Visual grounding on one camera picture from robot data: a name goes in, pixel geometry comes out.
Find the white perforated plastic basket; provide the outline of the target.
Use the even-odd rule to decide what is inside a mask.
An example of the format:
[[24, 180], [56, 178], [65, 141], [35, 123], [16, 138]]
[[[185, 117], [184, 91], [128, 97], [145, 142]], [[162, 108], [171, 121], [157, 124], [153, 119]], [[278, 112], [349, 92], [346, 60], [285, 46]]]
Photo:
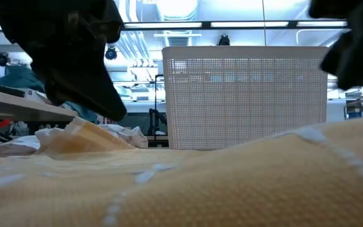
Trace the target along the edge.
[[172, 149], [221, 149], [326, 120], [324, 47], [162, 51]]

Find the white towel with pink stripes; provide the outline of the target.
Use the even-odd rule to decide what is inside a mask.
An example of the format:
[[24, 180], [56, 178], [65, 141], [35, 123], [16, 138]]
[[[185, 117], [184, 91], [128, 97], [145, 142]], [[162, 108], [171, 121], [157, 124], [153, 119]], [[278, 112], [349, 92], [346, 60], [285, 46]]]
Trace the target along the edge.
[[[134, 147], [148, 147], [147, 137], [142, 133], [140, 127], [128, 129], [116, 124], [100, 124], [99, 127]], [[40, 149], [41, 142], [47, 142], [63, 131], [59, 128], [40, 129], [34, 136], [22, 136], [6, 143], [0, 143], [0, 156], [33, 154]]]

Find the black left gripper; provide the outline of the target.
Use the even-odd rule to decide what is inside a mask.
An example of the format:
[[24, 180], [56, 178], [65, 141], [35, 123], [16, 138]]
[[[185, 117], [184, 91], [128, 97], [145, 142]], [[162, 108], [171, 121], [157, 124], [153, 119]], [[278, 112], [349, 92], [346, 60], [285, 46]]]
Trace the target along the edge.
[[[114, 0], [0, 0], [0, 26], [12, 44], [36, 59], [43, 51], [91, 47], [99, 37], [115, 43], [124, 23]], [[101, 61], [34, 61], [32, 70], [54, 105], [70, 101], [115, 121], [127, 113]]]

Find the flat white box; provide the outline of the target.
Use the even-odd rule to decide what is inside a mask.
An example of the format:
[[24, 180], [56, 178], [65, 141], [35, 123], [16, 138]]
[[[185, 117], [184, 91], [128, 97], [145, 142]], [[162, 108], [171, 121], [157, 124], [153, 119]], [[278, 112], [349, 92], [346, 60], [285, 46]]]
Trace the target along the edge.
[[51, 104], [50, 100], [47, 98], [47, 95], [43, 92], [29, 88], [21, 88], [21, 90], [25, 93], [25, 99], [27, 100]]

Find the blue storage box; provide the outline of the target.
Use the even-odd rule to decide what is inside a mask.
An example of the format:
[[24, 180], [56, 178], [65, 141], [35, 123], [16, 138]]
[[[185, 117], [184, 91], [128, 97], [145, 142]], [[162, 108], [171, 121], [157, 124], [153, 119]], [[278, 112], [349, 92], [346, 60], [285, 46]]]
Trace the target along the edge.
[[345, 109], [345, 119], [355, 119], [363, 117], [363, 110], [360, 108], [349, 108]]

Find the yellow checked towel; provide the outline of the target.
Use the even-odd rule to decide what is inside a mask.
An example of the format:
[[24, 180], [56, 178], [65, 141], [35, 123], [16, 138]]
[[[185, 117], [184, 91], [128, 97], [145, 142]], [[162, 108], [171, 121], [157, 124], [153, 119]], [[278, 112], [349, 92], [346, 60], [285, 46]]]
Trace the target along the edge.
[[75, 118], [0, 158], [0, 227], [363, 227], [363, 118], [214, 151], [138, 149]]

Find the blue cloth pile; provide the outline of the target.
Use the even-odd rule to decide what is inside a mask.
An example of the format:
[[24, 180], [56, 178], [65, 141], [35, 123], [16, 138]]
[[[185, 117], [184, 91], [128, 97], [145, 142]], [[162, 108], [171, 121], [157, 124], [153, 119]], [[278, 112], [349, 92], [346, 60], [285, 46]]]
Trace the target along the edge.
[[[37, 75], [26, 66], [6, 66], [5, 75], [0, 77], [0, 85], [11, 88], [29, 88], [45, 93], [44, 84], [37, 78]], [[99, 123], [98, 115], [87, 108], [73, 102], [65, 102], [61, 107], [68, 107], [78, 113], [84, 120], [92, 123]]]

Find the wooden side table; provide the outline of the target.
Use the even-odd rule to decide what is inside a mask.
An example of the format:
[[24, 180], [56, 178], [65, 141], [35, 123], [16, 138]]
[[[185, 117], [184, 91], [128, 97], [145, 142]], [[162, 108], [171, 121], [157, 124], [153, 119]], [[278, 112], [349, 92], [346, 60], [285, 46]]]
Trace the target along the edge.
[[12, 121], [70, 122], [77, 112], [0, 92], [0, 119]]

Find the black ceiling rail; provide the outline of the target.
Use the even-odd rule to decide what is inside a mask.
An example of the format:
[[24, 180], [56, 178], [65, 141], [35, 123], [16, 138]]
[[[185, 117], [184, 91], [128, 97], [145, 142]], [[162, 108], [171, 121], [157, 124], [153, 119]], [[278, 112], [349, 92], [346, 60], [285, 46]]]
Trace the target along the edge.
[[291, 21], [160, 21], [125, 23], [123, 30], [257, 30], [257, 29], [342, 29], [342, 20], [291, 20]]

